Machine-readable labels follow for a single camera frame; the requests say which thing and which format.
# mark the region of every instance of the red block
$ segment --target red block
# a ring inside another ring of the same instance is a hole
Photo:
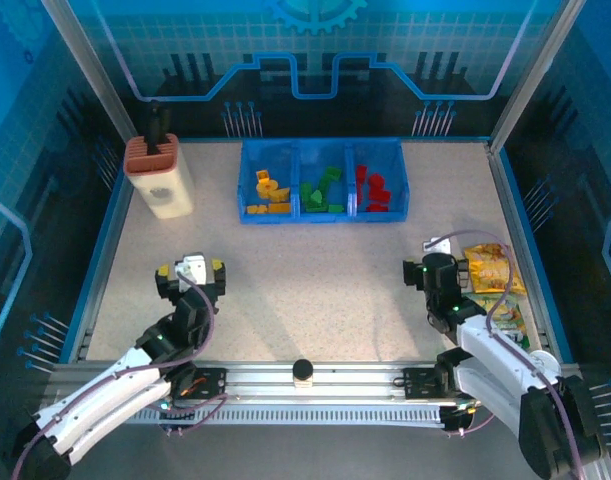
[[[392,199],[392,192],[378,188],[370,188],[369,199],[372,202],[389,203],[389,201]]]
[[[382,189],[385,186],[385,179],[378,173],[372,173],[367,179],[367,183],[372,188]]]
[[[389,212],[389,207],[386,205],[379,205],[378,203],[372,203],[365,210],[367,212]]]
[[[365,183],[365,177],[367,177],[367,167],[365,165],[356,167],[356,182]]]

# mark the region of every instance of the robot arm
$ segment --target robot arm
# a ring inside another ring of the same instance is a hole
[[[200,285],[211,306],[180,278]],[[200,253],[187,255],[173,269],[161,267],[156,285],[160,296],[176,306],[175,312],[149,327],[102,374],[33,416],[17,436],[12,458],[18,458],[38,432],[48,430],[29,450],[21,478],[66,478],[72,465],[129,417],[160,399],[181,399],[190,391],[196,367],[183,359],[207,339],[208,309],[225,294],[225,265],[220,260],[209,263]]]
[[[425,292],[430,325],[458,345],[438,356],[439,388],[479,400],[518,437],[527,463],[541,478],[573,467],[558,403],[570,420],[582,463],[602,457],[606,447],[585,383],[576,376],[562,377],[551,354],[528,354],[488,325],[487,312],[461,295],[458,269],[454,257],[444,252],[430,253],[420,264],[403,264],[405,283]]]

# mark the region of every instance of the snack bag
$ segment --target snack bag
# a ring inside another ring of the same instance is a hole
[[[494,304],[501,298],[500,293],[491,295],[481,295],[478,293],[465,293],[465,296],[471,298],[478,305],[489,311]],[[524,350],[529,349],[529,338],[527,338],[527,328],[523,314],[518,307],[516,298],[508,295],[503,303],[501,303],[492,317],[492,321],[505,335],[511,338],[514,343],[522,347]]]
[[[468,247],[463,255],[469,261],[469,274],[476,293],[503,293],[509,278],[509,260],[497,243]],[[512,293],[526,295],[525,285],[514,268]]]

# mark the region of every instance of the speckled white tabletop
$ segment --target speckled white tabletop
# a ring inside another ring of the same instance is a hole
[[[203,358],[232,361],[432,360],[453,345],[426,320],[424,296],[402,280],[402,260],[422,242],[477,228],[509,241],[483,145],[404,143],[411,189],[405,223],[241,225],[239,143],[184,143],[196,184],[188,217],[158,220],[135,193],[87,358],[122,355],[172,311],[154,271],[203,251],[227,266],[227,294]],[[460,247],[487,242],[469,236]],[[521,302],[532,344],[529,303]]]

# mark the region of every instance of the black knob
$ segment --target black knob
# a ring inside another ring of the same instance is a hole
[[[312,378],[314,374],[314,365],[309,360],[301,358],[294,363],[292,367],[292,373],[294,374],[294,378],[300,381],[306,381]]]

